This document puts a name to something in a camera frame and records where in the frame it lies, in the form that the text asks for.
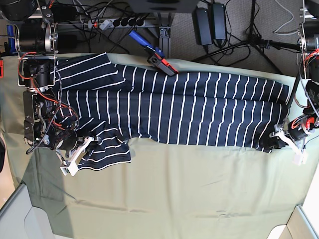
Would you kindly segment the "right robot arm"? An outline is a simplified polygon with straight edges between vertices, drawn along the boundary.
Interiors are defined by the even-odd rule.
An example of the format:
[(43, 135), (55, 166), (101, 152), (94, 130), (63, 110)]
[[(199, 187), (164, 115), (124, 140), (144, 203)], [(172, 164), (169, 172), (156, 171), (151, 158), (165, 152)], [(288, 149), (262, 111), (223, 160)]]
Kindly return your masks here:
[(62, 79), (56, 65), (58, 24), (50, 3), (37, 0), (2, 0), (0, 15), (15, 25), (18, 85), (25, 87), (24, 140), (27, 154), (38, 148), (55, 151), (62, 169), (76, 165), (79, 155), (97, 136), (76, 135), (79, 116), (62, 101)]

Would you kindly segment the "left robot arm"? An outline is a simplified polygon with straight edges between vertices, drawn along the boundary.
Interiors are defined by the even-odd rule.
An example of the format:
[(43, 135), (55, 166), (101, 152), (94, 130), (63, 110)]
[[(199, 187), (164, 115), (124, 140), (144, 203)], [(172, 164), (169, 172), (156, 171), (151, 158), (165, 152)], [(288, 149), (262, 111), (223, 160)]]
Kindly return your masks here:
[(278, 49), (294, 49), (301, 53), (298, 74), (287, 108), (295, 102), (303, 108), (303, 114), (292, 121), (285, 118), (259, 141), (259, 146), (264, 151), (289, 146), (300, 156), (306, 148), (307, 137), (319, 127), (319, 2), (304, 0), (301, 11), (303, 22), (296, 31), (299, 36), (297, 44), (267, 41), (265, 45)]

